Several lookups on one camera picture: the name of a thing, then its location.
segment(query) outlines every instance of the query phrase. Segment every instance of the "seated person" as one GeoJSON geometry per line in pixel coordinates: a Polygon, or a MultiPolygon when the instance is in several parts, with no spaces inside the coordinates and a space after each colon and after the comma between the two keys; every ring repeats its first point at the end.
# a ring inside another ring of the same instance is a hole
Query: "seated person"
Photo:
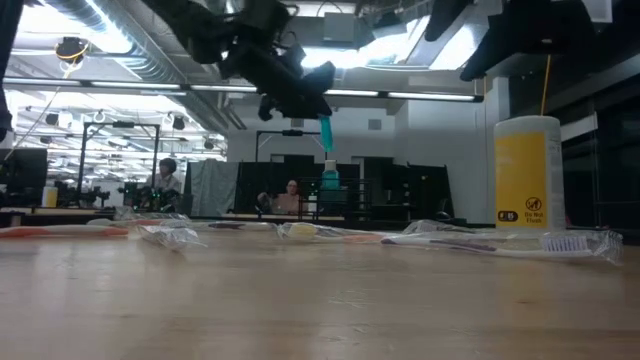
{"type": "MultiPolygon", "coordinates": [[[[295,180],[289,180],[287,192],[278,194],[275,199],[269,198],[267,193],[258,195],[258,202],[260,202],[262,210],[273,214],[297,214],[300,209],[299,201],[298,183],[295,180]]],[[[307,211],[307,204],[302,204],[302,211],[307,211]]]]}
{"type": "MultiPolygon", "coordinates": [[[[173,173],[178,169],[176,161],[170,158],[162,159],[160,161],[160,173],[156,175],[155,189],[162,189],[164,191],[175,190],[180,192],[182,190],[182,183],[173,176],[173,173]]],[[[151,176],[147,178],[145,186],[151,186],[151,176]]]]}

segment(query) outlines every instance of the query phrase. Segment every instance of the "curtain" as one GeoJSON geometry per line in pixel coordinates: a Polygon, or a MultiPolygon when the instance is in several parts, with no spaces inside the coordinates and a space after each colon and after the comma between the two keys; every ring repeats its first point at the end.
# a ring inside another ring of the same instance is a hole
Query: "curtain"
{"type": "Polygon", "coordinates": [[[238,163],[213,159],[191,166],[191,216],[221,216],[234,207],[238,163]]]}

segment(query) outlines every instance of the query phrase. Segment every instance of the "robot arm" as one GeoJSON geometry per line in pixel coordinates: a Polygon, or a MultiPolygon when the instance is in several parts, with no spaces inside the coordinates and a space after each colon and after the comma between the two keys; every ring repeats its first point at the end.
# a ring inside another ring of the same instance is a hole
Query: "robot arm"
{"type": "Polygon", "coordinates": [[[247,0],[238,14],[213,14],[191,0],[143,0],[174,32],[191,57],[217,64],[223,78],[239,75],[263,95],[260,118],[275,108],[285,117],[330,116],[322,94],[333,86],[335,67],[325,63],[305,77],[299,45],[280,54],[276,40],[292,15],[277,0],[247,0]],[[228,52],[226,59],[223,52],[228,52]]]}

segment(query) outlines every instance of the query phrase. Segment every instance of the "computer screen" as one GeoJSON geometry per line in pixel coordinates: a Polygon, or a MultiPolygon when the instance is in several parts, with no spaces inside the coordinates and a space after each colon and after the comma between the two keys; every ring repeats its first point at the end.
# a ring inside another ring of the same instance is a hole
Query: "computer screen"
{"type": "MultiPolygon", "coordinates": [[[[0,149],[0,161],[11,149],[0,149]]],[[[7,190],[44,188],[47,182],[47,149],[15,149],[0,168],[0,184],[7,190]]]]}

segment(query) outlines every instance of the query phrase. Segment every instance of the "wooden table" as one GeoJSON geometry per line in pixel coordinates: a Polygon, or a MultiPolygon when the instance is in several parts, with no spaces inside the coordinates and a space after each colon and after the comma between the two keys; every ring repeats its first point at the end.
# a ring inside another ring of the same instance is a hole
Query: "wooden table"
{"type": "Polygon", "coordinates": [[[0,359],[638,359],[626,265],[201,235],[0,242],[0,359]]]}

